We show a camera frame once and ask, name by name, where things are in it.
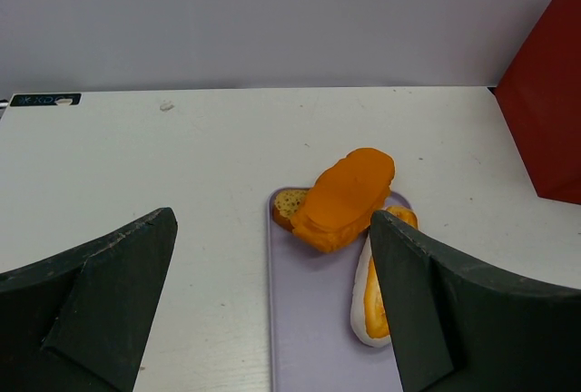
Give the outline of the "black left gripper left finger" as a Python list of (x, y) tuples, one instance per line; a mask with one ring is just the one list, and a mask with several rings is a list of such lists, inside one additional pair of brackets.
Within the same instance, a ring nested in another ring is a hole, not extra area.
[(133, 390), (177, 231), (160, 208), (2, 273), (2, 390)]

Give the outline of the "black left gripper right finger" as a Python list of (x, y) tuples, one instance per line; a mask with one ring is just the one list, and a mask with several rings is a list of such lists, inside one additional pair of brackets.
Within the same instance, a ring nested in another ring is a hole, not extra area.
[(373, 214), (370, 245), (407, 391), (577, 391), (580, 292)]

